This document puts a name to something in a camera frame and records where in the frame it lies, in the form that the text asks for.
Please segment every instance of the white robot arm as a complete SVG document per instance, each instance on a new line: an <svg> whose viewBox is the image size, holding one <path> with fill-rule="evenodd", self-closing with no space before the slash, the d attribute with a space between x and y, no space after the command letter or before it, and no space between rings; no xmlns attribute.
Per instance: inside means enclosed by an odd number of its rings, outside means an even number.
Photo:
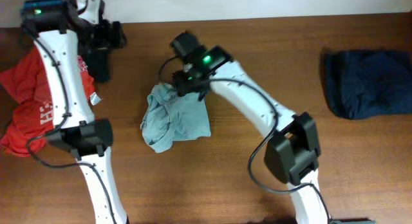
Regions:
<svg viewBox="0 0 412 224"><path fill-rule="evenodd" d="M111 170L111 126L108 120L95 120L77 60L78 33L88 36L93 32L93 25L100 22L101 4L101 0L77 0L76 8L73 0L27 1L22 9L23 28L41 54L51 91L56 129L46 138L76 158L96 223L125 224L129 221Z"/></svg>
<svg viewBox="0 0 412 224"><path fill-rule="evenodd" d="M270 97L248 77L240 63L219 46L207 51L195 36L182 33L171 47L184 64L184 70L173 75L178 94L198 92L202 99L211 89L237 107L263 137L272 135L265 163L276 178L287 183L289 189L272 191L291 195L298 224L329 223L327 209L317 194L317 157L321 152L313 119L307 113L297 116ZM250 175L259 183L251 171ZM311 185L316 190L302 185Z"/></svg>

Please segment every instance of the black cable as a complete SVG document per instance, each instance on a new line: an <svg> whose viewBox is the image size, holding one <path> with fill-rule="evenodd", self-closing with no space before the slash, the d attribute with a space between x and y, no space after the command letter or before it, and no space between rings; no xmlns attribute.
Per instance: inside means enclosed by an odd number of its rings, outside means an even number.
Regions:
<svg viewBox="0 0 412 224"><path fill-rule="evenodd" d="M86 11L86 9L88 8L88 5L89 5L89 0L86 0L86 4L84 5L84 8L77 11L77 15L83 14Z"/></svg>
<svg viewBox="0 0 412 224"><path fill-rule="evenodd" d="M63 81L63 77L62 77L61 71L60 71L60 69L59 69L59 65L57 64L56 60L53 58L53 56L51 55L51 53L50 53L50 52L47 50L47 48L43 45L43 43L40 42L40 41L36 38L36 36L35 36L34 34L32 34L32 33L31 33L27 28L25 28L25 27L23 27L23 30L24 30L24 32L26 32L26 34L27 34L29 37L31 37L31 38L33 39L34 42L36 42L36 43L46 52L47 56L50 58L50 60L51 60L51 62L52 62L52 64L53 64L53 66L56 68L56 72L57 72L57 75L59 76L59 80L60 80L60 83L61 83L61 86L62 86L62 91L63 91L63 95L64 95L64 103L65 103L65 106L64 106L65 112L64 112L64 114L63 114L62 122L61 122L59 125L57 125L52 131L50 131L50 132L48 132L48 133L46 133L46 134L44 134L44 135L36 136L36 137L33 137L33 138L29 139L29 141L27 141L27 143L26 143L26 149L27 149L27 151L30 153L30 156L31 156L35 161L39 162L41 165L43 165L43 166L45 166L45 167L48 167L48 168L50 168L50 169L65 169L65 168L69 168L69 167L78 167L78 166L79 166L79 167L80 167L80 166L89 167L89 168L96 174L96 177L97 177L97 179L99 180L99 182L100 182L100 184L101 184L101 186L102 186L102 188L103 188L104 194L105 194L106 199L107 199L107 201L108 201L109 211L110 211L110 214L111 214L111 219L113 220L113 223L116 224L115 214L113 213L113 207L112 207L112 204L111 204L109 192L108 192L108 190L106 189L106 186L104 185L104 182L103 182L102 178L100 177L100 174L99 174L98 171L96 170L95 165L92 165L92 164L90 164L90 163L84 163L84 162L81 162L81 163L69 163L69 164L65 164L65 165L51 165L51 164L48 164L48 163L46 163L45 161L41 160L35 153L33 153L33 151L32 151L31 148L30 148L30 143L32 143L33 141L36 141L36 140L39 140L39 139L41 139L41 138L50 136L50 135L55 134L56 132L60 131L60 130L61 130L61 127L66 123L68 117L70 117L71 114L70 114L70 111L69 111L69 102L68 102L69 99L68 99L68 94L67 94L66 88L65 88L65 86L64 86L64 81Z"/></svg>
<svg viewBox="0 0 412 224"><path fill-rule="evenodd" d="M258 93L269 105L269 107L273 110L274 112L274 119L275 119L275 124L272 128L272 130L270 130L269 134L262 140L262 142L258 145L258 147L253 151L253 153L250 155L249 161L248 161L248 173L250 178L252 179L252 181L259 186L261 189L263 189L264 191L273 193L273 194L281 194L281 195L285 195L285 194L291 194L293 192L297 192L307 186L311 187L316 194L318 195L319 199L321 200L322 206L324 207L325 213L326 213L326 217L328 219L328 224L330 224L333 220L330 218L329 215L329 211L328 208L326 206L326 203L324 202L324 199L322 197L321 192L319 191L319 189L312 183L302 183L300 184L300 186L296 187L295 189L290 189L290 190L285 190L285 191L280 191L280 190L276 190L276 189L271 189L270 187L267 187L266 185L263 185L261 182L259 182L256 177L253 175L252 172L252 163L253 163L253 159L255 158L255 156L257 155L257 153L259 152L259 150L271 139L271 137L273 136L273 134L276 132L276 128L277 125L279 124L279 113L277 112L275 106L273 105L273 103L269 100L269 98L263 94L260 90L258 90L257 88L242 82L240 80L236 80L236 79L208 79L208 80L203 80L200 82L196 82L194 84L194 86L204 86L206 84L209 84L211 82L235 82L238 83L239 86L246 86L248 88L250 88L251 90L255 91L256 93Z"/></svg>
<svg viewBox="0 0 412 224"><path fill-rule="evenodd" d="M157 75L157 79L158 79L159 82L165 82L165 81L163 80L163 78L162 78L163 69L165 68L165 66L166 66L169 62L171 62L171 61L173 61L173 60L175 60L175 59L177 59L177 58L178 58L177 56L171 57L171 58L167 59L167 60L162 64L162 66L161 66L160 69L159 69L158 75Z"/></svg>

